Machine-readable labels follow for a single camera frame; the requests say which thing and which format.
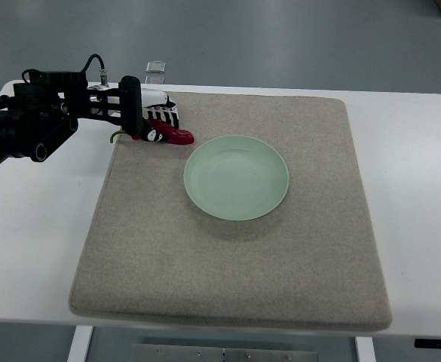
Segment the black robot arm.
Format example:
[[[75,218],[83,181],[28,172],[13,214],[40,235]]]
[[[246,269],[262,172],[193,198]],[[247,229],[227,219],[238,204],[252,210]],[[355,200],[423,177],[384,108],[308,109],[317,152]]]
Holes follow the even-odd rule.
[[[139,79],[127,75],[117,88],[93,90],[87,69],[23,71],[13,96],[0,97],[0,164],[8,158],[45,161],[76,132],[81,118],[107,121],[146,139],[152,128],[142,114]]]

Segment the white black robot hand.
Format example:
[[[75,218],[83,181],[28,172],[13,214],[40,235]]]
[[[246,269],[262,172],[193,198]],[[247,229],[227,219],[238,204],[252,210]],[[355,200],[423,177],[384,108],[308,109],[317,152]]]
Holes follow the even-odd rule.
[[[142,115],[149,125],[148,141],[166,142],[179,129],[176,104],[161,90],[141,90]]]

